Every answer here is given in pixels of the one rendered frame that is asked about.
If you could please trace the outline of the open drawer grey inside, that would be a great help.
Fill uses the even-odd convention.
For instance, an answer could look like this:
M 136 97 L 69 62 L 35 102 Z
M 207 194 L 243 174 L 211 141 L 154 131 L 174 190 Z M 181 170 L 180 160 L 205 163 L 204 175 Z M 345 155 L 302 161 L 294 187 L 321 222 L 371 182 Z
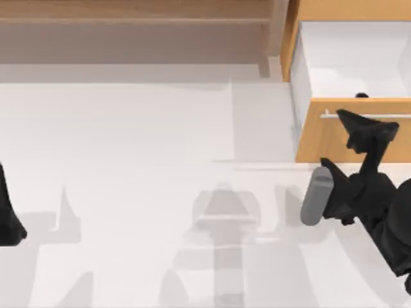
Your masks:
M 411 98 L 411 21 L 304 21 L 290 67 L 300 137 L 313 98 Z

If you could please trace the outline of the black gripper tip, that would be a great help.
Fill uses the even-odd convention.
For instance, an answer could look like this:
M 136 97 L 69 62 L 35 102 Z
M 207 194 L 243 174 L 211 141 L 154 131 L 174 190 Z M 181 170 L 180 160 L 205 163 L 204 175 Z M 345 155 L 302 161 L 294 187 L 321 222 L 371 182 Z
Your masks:
M 17 246 L 27 235 L 27 230 L 12 207 L 3 165 L 0 163 L 0 247 Z

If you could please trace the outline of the wooden open shelf unit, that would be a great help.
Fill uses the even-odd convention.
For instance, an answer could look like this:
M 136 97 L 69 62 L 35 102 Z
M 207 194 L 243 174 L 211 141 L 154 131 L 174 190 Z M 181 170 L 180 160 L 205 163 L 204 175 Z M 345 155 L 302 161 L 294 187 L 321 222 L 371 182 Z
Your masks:
M 0 81 L 282 78 L 288 0 L 0 0 Z

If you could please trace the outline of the wooden cabinet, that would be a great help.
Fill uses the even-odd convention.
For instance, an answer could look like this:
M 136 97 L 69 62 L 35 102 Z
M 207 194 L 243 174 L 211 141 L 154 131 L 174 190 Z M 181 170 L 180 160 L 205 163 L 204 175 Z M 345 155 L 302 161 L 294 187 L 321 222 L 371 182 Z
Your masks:
M 289 0 L 279 55 L 284 82 L 302 21 L 411 21 L 411 0 Z

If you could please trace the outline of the pale wooden drawer front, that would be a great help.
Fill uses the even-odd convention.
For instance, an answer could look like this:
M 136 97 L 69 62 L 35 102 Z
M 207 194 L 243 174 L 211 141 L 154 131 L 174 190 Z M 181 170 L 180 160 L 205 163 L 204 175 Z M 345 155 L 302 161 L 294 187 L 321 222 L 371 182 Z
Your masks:
M 318 162 L 321 157 L 335 163 L 363 160 L 363 154 L 357 155 L 346 148 L 348 133 L 339 119 L 319 117 L 325 109 L 335 113 L 341 108 L 356 114 L 411 114 L 411 98 L 312 98 L 301 132 L 296 162 Z M 387 148 L 382 162 L 411 163 L 411 119 L 377 120 L 399 124 L 396 138 Z

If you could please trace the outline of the pale grey rounded box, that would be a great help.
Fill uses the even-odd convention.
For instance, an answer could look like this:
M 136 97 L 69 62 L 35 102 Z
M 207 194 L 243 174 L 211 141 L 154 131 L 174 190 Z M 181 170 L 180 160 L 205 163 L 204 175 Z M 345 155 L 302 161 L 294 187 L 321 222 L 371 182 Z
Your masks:
M 302 201 L 301 222 L 304 225 L 312 227 L 320 222 L 333 188 L 334 181 L 329 169 L 317 167 L 312 172 Z

